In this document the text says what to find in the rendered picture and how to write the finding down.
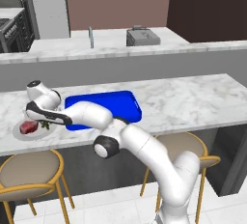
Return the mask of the blue tray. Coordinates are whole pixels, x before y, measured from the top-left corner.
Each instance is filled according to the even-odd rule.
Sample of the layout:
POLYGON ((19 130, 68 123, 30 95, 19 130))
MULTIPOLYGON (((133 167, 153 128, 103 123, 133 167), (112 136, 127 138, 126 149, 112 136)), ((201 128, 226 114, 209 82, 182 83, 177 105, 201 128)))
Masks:
POLYGON ((142 119, 142 110, 130 91, 70 96, 65 99, 65 114, 70 117, 68 130, 95 128, 103 130, 114 118, 127 124, 142 119))

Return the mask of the red raw steak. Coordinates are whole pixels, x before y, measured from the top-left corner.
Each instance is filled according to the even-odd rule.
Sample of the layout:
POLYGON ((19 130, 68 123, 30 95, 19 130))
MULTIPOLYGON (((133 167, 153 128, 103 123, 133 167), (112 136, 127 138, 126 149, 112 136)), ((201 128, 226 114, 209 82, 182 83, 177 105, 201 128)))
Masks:
POLYGON ((25 121, 20 127, 19 131, 21 134, 33 133, 38 129, 39 123, 36 121, 25 121))

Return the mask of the white round plate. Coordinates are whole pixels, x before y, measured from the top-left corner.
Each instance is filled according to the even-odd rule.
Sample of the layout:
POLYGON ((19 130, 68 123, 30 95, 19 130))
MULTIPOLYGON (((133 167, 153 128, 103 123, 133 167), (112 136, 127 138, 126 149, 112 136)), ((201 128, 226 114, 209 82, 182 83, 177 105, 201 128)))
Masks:
POLYGON ((56 125, 50 124, 49 128, 38 126, 38 129, 35 132, 22 134, 19 130, 19 127, 24 123, 24 120, 18 122, 13 128, 13 136, 21 141, 36 141, 40 140, 48 135, 50 135, 55 129, 56 125))

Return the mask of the yellow stool with beige seat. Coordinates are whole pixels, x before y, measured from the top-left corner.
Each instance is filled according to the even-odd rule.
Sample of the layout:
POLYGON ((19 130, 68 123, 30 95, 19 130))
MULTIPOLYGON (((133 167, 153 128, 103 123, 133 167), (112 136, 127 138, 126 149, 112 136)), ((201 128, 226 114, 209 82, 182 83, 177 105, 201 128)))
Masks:
POLYGON ((201 175, 195 223, 199 224, 206 169, 221 158, 209 155, 202 139, 190 133, 151 137, 137 154, 147 166, 140 195, 143 195, 149 171, 158 182, 156 216, 151 224, 190 224, 187 215, 195 182, 201 175))
POLYGON ((0 166, 0 202, 3 203, 9 224, 14 224, 9 202, 26 200, 34 215, 34 198, 57 191, 66 224, 69 216, 60 182, 63 182, 70 206, 75 205, 64 175, 62 155, 52 149, 44 152, 14 154, 0 166))

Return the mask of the grey fridge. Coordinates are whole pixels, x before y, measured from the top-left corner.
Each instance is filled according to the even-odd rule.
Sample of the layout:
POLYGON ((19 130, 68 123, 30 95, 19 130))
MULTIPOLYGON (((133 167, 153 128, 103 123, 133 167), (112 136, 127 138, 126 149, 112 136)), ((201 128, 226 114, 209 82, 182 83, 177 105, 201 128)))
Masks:
POLYGON ((39 37, 67 39, 70 37, 67 0, 32 0, 39 37))

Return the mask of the dark brown cupboard run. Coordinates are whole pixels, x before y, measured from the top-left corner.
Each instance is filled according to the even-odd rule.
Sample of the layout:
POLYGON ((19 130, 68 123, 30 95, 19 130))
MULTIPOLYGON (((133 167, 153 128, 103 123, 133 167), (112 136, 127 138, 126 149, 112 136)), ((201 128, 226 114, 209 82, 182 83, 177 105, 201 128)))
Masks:
POLYGON ((170 0, 167 27, 189 42, 247 41, 247 0, 170 0))

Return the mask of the dark stove with oven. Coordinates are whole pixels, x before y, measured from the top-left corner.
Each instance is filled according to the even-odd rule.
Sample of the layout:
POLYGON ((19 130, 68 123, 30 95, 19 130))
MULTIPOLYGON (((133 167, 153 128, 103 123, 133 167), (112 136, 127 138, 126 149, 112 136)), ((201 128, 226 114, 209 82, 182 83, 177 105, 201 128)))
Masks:
POLYGON ((27 52, 34 40, 23 8, 0 8, 0 53, 27 52))

